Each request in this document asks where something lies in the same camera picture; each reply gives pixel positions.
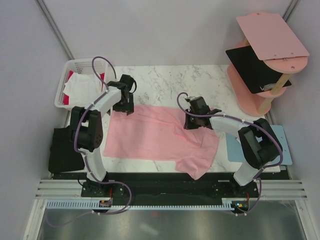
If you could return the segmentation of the pink t shirt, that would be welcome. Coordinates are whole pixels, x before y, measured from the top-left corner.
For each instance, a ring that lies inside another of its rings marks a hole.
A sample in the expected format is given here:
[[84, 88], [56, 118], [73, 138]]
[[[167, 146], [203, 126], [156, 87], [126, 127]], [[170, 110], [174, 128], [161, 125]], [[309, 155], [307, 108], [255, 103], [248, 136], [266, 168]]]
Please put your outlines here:
[[219, 137], [208, 128], [184, 129], [185, 114], [177, 108], [138, 105], [126, 115], [111, 114], [105, 157], [175, 162], [178, 172], [194, 180], [213, 164]]

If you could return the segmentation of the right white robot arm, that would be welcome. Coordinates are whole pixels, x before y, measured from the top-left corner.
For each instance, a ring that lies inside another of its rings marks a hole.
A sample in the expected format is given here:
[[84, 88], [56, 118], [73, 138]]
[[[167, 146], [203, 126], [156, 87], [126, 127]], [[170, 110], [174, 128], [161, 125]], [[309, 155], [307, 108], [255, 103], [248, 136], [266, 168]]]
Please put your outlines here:
[[220, 109], [210, 109], [202, 96], [186, 97], [189, 108], [185, 109], [186, 130], [207, 128], [224, 132], [240, 142], [245, 161], [233, 174], [229, 191], [235, 197], [247, 191], [247, 185], [256, 180], [266, 169], [283, 162], [283, 147], [271, 125], [264, 118], [252, 122], [230, 116]]

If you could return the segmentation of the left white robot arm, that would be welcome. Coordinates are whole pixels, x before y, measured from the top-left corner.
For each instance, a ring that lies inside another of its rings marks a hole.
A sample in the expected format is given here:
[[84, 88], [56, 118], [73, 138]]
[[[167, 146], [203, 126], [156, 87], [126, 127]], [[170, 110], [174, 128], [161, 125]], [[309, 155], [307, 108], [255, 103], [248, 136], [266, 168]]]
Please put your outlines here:
[[82, 156], [86, 179], [82, 183], [81, 196], [87, 198], [106, 197], [112, 187], [108, 183], [100, 146], [103, 141], [102, 118], [111, 111], [130, 115], [134, 112], [133, 92], [137, 82], [123, 74], [120, 81], [110, 81], [106, 90], [85, 107], [75, 106], [71, 110], [69, 134], [75, 152]]

